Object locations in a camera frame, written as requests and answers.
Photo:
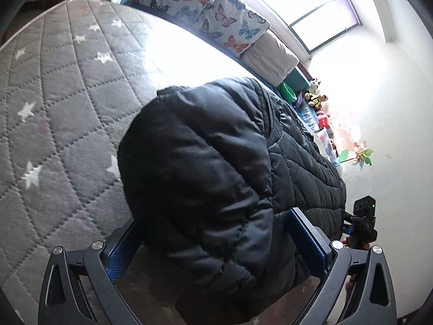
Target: quilted jacket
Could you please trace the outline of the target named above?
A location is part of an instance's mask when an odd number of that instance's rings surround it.
[[[159,91],[118,162],[145,243],[192,270],[204,291],[276,300],[304,281],[284,230],[292,207],[341,237],[345,184],[290,107],[255,80]]]

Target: black robotic device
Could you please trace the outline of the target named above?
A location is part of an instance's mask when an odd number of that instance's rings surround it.
[[[355,215],[343,212],[348,225],[343,229],[363,247],[377,236],[375,201],[356,201]],[[286,229],[311,274],[321,279],[319,287],[296,320],[296,325],[322,325],[326,322],[352,275],[354,287],[341,313],[342,325],[396,325],[396,306],[391,276],[379,246],[368,251],[346,248],[330,241],[304,214],[293,208],[287,213]],[[105,241],[95,241],[83,251],[53,249],[45,272],[39,304],[39,325],[96,325],[80,275],[89,277],[100,305],[112,325],[139,325],[114,280],[123,276],[142,242],[142,221],[130,219]]]

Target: window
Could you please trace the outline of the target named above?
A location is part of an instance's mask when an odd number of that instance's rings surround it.
[[[262,0],[309,54],[359,25],[349,0]]]

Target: green leaf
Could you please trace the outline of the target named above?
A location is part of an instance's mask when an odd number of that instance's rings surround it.
[[[370,157],[371,154],[373,154],[374,152],[371,149],[364,149],[363,151],[361,151],[361,154],[365,155],[366,157]]]
[[[348,156],[349,156],[349,150],[343,150],[338,157],[338,162],[342,163],[343,161],[346,161]]]

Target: plush toy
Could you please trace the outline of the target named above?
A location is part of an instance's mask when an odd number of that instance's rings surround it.
[[[313,95],[311,93],[305,93],[304,99],[308,101],[308,105],[314,107],[316,111],[322,108],[322,103],[328,100],[328,97],[323,94]]]
[[[317,95],[319,93],[319,85],[321,83],[322,82],[320,82],[317,78],[314,78],[312,81],[310,81],[310,89],[308,92]]]

